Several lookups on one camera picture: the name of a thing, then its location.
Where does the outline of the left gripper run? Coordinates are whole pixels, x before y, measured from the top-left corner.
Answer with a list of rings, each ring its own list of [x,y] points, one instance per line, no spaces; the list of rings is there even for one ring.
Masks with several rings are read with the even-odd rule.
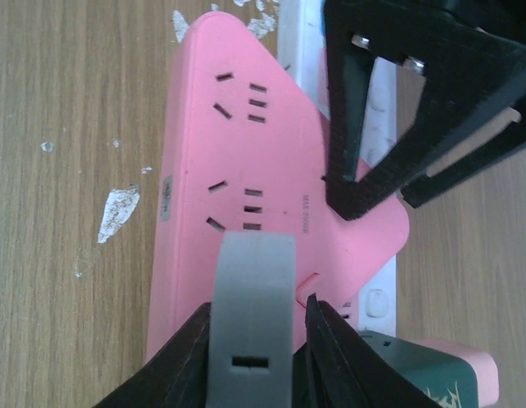
[[[462,144],[484,124],[526,105],[526,0],[326,1],[322,16],[326,201],[341,218],[404,200],[402,189],[470,152]],[[394,127],[386,152],[362,170],[383,112],[400,111],[397,94],[384,91],[384,69],[417,77],[419,94],[407,105],[410,123]]]

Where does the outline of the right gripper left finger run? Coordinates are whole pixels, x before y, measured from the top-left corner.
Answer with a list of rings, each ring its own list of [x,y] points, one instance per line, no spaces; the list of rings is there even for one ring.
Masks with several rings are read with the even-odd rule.
[[[203,303],[132,377],[98,407],[203,407],[211,304]]]

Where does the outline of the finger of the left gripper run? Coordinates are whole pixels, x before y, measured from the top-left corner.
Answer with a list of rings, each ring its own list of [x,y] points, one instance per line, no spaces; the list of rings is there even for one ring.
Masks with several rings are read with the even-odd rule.
[[[440,172],[417,178],[402,189],[404,200],[421,207],[482,171],[526,149],[526,105],[507,108],[484,124],[463,147],[472,150]]]

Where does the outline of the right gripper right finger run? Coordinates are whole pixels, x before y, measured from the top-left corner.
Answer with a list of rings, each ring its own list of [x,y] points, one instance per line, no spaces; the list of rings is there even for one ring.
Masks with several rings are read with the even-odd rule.
[[[293,407],[437,407],[326,301],[312,294],[306,343],[293,355]]]

